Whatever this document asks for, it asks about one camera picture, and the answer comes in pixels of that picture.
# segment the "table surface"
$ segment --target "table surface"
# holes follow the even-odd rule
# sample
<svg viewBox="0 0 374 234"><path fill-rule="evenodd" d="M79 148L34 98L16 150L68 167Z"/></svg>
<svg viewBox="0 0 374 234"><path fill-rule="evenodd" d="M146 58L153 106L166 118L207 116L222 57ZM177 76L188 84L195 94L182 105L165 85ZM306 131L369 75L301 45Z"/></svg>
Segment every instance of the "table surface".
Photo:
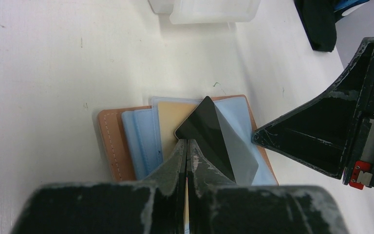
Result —
<svg viewBox="0 0 374 234"><path fill-rule="evenodd" d="M172 25L147 0L2 0L0 233L40 185L112 180L96 123L103 109L245 94L262 126L342 70L336 50L312 51L292 0L263 0L250 23L197 25ZM351 233L374 233L374 189L267 153L281 185L324 187Z"/></svg>

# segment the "brown leather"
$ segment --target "brown leather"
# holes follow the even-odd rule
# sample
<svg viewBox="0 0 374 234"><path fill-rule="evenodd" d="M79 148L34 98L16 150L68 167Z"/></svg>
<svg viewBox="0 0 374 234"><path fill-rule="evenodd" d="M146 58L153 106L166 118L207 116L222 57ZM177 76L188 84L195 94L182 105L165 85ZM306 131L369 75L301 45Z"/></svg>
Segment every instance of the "brown leather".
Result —
<svg viewBox="0 0 374 234"><path fill-rule="evenodd" d="M244 97L246 99L252 128L253 131L256 130L256 122L254 121L253 113L250 109L249 102L247 101L245 95L214 97L212 99L221 100L232 97ZM98 114L98 124L101 131L102 140L104 142L108 162L110 162L109 165L111 174L115 181L136 180L134 167L130 156L130 151L128 149L127 138L125 137L125 131L121 119L121 114L125 111L134 111L150 108L151 106L140 106L123 109L103 110ZM267 157L266 150L264 150L264 148L260 146L257 147L263 159L266 161L267 166L269 167L270 171L275 177L269 158Z"/></svg>

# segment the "gray floor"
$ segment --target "gray floor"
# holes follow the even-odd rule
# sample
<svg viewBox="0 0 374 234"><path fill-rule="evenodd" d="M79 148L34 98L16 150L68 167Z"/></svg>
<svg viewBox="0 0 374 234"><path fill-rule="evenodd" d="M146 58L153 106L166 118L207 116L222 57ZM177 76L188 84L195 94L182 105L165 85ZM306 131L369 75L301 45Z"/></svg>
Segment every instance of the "gray floor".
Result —
<svg viewBox="0 0 374 234"><path fill-rule="evenodd" d="M336 30L336 48L343 66L346 67L362 39L374 37L374 0L337 22Z"/></svg>

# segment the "black fabric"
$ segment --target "black fabric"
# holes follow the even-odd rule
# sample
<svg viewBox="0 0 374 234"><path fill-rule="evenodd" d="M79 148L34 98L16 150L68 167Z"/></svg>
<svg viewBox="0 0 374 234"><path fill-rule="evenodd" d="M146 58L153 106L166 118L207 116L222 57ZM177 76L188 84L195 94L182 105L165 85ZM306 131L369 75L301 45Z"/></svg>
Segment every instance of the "black fabric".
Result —
<svg viewBox="0 0 374 234"><path fill-rule="evenodd" d="M331 52L336 45L335 0L295 0L312 49Z"/></svg>

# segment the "plastic bin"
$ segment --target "plastic bin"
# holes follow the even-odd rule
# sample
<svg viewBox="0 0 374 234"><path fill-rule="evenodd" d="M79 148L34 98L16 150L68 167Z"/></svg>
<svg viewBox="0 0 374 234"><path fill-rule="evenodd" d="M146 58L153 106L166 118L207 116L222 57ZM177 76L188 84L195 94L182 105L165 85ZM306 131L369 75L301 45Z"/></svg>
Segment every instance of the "plastic bin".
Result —
<svg viewBox="0 0 374 234"><path fill-rule="evenodd" d="M173 24L249 22L261 0L149 0L157 14L170 14Z"/></svg>

